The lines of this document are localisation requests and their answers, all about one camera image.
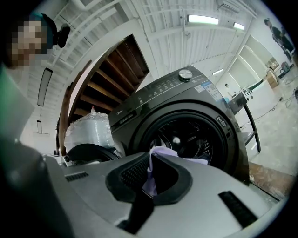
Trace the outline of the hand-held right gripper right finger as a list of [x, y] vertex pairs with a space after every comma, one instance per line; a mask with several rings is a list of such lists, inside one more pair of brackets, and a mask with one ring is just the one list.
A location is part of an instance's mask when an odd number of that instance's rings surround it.
[[[144, 224], [144, 238], [252, 238], [276, 218], [280, 205], [268, 205], [251, 188], [208, 165], [179, 159], [170, 161], [187, 169], [193, 178], [189, 192], [176, 204], [158, 206]], [[257, 217], [242, 228], [219, 194], [231, 191]]]

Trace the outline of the white ceiling air conditioner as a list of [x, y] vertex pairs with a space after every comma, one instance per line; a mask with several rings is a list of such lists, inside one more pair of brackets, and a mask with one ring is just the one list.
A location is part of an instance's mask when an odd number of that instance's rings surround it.
[[240, 9], [237, 5], [231, 2], [231, 0], [217, 0], [217, 4], [221, 9], [224, 9], [229, 12], [236, 14], [240, 13]]

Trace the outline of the black side table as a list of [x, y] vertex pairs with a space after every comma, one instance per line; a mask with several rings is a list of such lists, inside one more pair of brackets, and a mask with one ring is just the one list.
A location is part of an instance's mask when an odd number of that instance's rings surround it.
[[260, 153], [261, 152], [261, 145], [260, 145], [260, 140], [259, 140], [259, 136], [258, 136], [258, 131], [256, 128], [256, 124], [255, 121], [253, 119], [253, 116], [247, 106], [247, 100], [246, 97], [243, 93], [239, 93], [237, 94], [229, 103], [228, 105], [230, 106], [232, 112], [234, 113], [234, 115], [236, 115], [238, 112], [240, 112], [242, 109], [245, 110], [247, 116], [248, 116], [248, 122], [250, 123], [251, 127], [252, 127], [252, 131], [251, 132], [243, 132], [243, 138], [244, 138], [244, 142], [245, 145], [248, 145], [248, 143], [255, 138], [256, 141], [256, 146], [257, 146], [257, 151]]

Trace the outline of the plastic-wrapped black appliance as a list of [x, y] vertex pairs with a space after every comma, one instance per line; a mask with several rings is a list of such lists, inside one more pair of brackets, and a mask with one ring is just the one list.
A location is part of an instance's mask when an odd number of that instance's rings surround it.
[[107, 114], [91, 112], [67, 128], [64, 139], [66, 151], [80, 144], [94, 144], [107, 149], [115, 148]]

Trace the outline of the wooden staircase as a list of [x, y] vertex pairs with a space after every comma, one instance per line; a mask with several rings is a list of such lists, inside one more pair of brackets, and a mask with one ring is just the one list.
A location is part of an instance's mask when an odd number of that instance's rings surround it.
[[129, 35], [103, 56], [90, 60], [67, 87], [57, 122], [56, 153], [66, 155], [65, 135], [72, 122], [94, 108], [110, 114], [137, 90], [149, 73], [133, 35]]

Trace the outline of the black washing machine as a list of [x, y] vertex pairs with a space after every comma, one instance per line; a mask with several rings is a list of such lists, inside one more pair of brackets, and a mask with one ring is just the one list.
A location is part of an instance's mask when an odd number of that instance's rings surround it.
[[108, 119], [120, 157], [164, 146], [182, 158], [206, 159], [208, 165], [249, 184], [248, 156], [234, 113], [194, 66], [133, 93]]

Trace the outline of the closed cardboard box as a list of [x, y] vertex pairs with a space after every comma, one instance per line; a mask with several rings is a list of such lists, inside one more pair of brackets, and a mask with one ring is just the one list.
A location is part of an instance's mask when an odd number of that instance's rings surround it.
[[277, 78], [272, 70], [269, 70], [267, 72], [266, 80], [268, 81], [268, 83], [272, 89], [278, 86]]

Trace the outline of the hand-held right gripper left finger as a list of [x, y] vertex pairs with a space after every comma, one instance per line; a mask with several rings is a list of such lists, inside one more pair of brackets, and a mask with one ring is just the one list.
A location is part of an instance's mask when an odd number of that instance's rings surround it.
[[63, 238], [154, 238], [153, 204], [142, 186], [148, 153], [109, 162], [63, 167], [44, 158], [70, 231]]

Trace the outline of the white rectangular bathtub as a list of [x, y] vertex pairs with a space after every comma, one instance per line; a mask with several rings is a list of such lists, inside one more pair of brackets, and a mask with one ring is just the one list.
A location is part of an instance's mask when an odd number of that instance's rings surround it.
[[254, 88], [253, 90], [251, 90], [251, 86], [242, 90], [242, 94], [245, 96], [247, 101], [251, 101], [251, 100], [256, 101], [257, 99], [274, 100], [275, 98], [274, 92], [266, 79], [265, 79], [265, 82], [263, 82], [261, 85]]

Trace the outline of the purple clothes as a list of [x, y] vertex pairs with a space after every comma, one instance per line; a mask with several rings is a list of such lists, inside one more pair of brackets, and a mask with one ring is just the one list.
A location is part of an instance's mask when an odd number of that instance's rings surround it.
[[152, 162], [152, 155], [153, 154], [165, 154], [165, 155], [170, 155], [174, 156], [176, 158], [192, 161], [195, 163], [200, 163], [203, 165], [207, 165], [208, 161], [207, 159], [203, 159], [202, 157], [199, 157], [198, 159], [193, 159], [193, 158], [182, 158], [178, 156], [178, 153], [174, 151], [173, 149], [164, 147], [164, 146], [155, 146], [152, 149], [150, 149], [149, 152], [149, 166], [147, 168], [147, 180], [144, 183], [142, 189], [144, 190], [145, 193], [147, 193], [151, 197], [157, 196], [157, 188], [156, 188], [156, 181], [153, 178], [153, 162]]

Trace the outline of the person's white shirt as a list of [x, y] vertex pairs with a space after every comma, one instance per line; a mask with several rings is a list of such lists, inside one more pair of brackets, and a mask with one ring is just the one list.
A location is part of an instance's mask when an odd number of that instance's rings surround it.
[[29, 118], [34, 106], [4, 66], [0, 66], [0, 137], [33, 147]]

